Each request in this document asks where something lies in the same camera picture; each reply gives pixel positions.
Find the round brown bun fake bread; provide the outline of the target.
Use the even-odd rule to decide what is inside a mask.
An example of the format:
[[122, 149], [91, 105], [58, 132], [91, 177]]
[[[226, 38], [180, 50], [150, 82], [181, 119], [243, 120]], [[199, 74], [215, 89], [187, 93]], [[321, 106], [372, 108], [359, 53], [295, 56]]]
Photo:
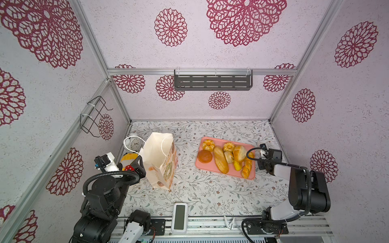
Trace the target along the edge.
[[201, 163], [207, 164], [207, 163], [211, 162], [212, 159], [213, 159], [213, 155], [212, 155], [212, 152], [210, 152], [210, 151], [202, 150], [198, 153], [198, 160]]

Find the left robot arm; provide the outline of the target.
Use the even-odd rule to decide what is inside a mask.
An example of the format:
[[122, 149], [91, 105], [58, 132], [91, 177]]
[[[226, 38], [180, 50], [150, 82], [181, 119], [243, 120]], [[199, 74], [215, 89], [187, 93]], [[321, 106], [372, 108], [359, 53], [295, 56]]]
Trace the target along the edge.
[[71, 243], [107, 243], [118, 224], [128, 189], [146, 176], [141, 156], [131, 162], [130, 170], [116, 165], [112, 153], [97, 156], [95, 168], [100, 173], [83, 184], [82, 216], [74, 226]]

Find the golden bundt cake fake bread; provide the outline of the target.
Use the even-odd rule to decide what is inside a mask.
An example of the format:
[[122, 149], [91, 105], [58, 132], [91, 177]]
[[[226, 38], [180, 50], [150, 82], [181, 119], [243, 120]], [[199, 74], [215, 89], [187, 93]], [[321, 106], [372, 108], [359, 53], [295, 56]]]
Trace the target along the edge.
[[224, 152], [226, 152], [226, 151], [233, 152], [234, 148], [235, 148], [235, 145], [232, 142], [227, 142], [223, 145]]

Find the small yellow fake bread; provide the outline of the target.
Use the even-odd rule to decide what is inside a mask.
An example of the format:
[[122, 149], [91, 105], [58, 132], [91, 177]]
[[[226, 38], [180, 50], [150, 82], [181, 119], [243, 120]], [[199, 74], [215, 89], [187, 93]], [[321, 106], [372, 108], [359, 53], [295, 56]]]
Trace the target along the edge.
[[233, 161], [233, 165], [236, 171], [241, 171], [243, 166], [241, 162]]

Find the small round fake bread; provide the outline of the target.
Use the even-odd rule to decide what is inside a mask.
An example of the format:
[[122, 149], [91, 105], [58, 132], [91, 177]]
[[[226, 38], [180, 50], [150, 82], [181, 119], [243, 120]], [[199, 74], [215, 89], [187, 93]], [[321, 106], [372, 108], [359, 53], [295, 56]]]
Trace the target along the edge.
[[234, 162], [234, 155], [231, 151], [225, 151], [224, 156], [228, 164], [232, 164]]

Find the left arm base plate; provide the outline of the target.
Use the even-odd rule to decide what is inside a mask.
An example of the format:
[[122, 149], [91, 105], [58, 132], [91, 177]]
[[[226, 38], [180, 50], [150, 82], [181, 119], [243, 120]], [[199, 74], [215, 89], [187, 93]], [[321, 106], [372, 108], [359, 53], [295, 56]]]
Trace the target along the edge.
[[163, 236], [166, 229], [166, 220], [165, 219], [151, 219], [150, 222], [146, 223], [146, 228], [144, 230], [144, 236]]

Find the long baguette fake bread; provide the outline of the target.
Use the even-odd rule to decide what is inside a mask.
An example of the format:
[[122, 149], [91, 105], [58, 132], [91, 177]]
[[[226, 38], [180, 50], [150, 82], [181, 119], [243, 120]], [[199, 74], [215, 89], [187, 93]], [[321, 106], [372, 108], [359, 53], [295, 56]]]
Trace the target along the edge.
[[225, 159], [223, 149], [220, 146], [215, 146], [213, 153], [217, 168], [221, 173], [227, 174], [229, 172], [229, 164]]

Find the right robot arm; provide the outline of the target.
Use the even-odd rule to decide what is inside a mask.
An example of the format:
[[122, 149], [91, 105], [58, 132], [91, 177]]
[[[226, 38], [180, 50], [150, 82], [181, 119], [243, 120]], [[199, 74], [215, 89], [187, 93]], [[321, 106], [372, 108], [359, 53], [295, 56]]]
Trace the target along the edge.
[[258, 168], [289, 182], [288, 199], [262, 213], [265, 221], [291, 222], [309, 213], [328, 212], [331, 207], [325, 175], [306, 167], [282, 162], [282, 152], [267, 149], [255, 159]]

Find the yellow orange striped fake bread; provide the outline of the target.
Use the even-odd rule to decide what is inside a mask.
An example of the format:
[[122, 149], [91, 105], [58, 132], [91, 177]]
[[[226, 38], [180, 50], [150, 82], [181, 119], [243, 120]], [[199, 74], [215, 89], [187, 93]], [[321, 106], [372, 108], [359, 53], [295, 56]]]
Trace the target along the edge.
[[243, 162], [242, 171], [241, 171], [241, 175], [243, 178], [245, 179], [249, 178], [249, 175], [252, 170], [252, 164], [253, 164], [253, 160], [250, 160], [249, 158], [245, 158]]

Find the large golden bun fake bread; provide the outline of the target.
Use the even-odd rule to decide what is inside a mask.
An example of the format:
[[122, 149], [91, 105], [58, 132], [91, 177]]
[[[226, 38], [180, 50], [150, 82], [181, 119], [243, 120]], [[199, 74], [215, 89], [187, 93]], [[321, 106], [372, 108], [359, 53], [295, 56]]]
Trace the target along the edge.
[[243, 162], [246, 159], [247, 150], [242, 145], [237, 145], [233, 149], [234, 160], [238, 163]]

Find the striped ring doughnut fake bread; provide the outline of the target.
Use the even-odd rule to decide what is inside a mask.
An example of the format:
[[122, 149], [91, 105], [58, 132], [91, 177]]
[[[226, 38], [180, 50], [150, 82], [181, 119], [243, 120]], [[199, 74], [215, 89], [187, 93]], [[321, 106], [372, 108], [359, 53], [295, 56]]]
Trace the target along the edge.
[[202, 149], [203, 150], [206, 150], [206, 151], [209, 151], [209, 152], [212, 152], [215, 148], [215, 143], [213, 140], [211, 139], [206, 139], [204, 140], [204, 142], [202, 143]]

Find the printed paper bag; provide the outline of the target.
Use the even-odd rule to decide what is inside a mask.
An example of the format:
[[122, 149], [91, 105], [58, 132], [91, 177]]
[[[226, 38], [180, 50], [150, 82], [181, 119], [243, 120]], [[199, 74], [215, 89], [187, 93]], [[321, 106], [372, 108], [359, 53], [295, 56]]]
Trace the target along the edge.
[[151, 186], [170, 190], [178, 165], [173, 135], [152, 132], [137, 154], [142, 157], [146, 178]]

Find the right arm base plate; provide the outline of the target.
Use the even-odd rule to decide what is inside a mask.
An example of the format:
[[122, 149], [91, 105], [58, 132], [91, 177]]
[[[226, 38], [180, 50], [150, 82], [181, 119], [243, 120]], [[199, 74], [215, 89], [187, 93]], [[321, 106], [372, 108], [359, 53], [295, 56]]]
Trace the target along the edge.
[[248, 218], [245, 221], [248, 234], [254, 235], [280, 235], [288, 234], [287, 223], [284, 221], [264, 220], [260, 218]]

